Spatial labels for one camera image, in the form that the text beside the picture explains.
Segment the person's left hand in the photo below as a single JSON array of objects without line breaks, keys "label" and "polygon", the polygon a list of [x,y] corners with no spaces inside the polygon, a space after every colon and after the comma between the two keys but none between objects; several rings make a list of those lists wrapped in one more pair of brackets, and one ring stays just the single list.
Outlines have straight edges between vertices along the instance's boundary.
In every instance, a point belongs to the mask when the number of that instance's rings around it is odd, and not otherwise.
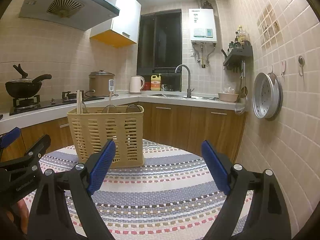
[{"label": "person's left hand", "polygon": [[26,235],[28,232],[28,223],[29,223],[29,209],[24,201],[24,199],[19,200],[16,203],[18,217],[20,217],[21,222],[21,231]]}]

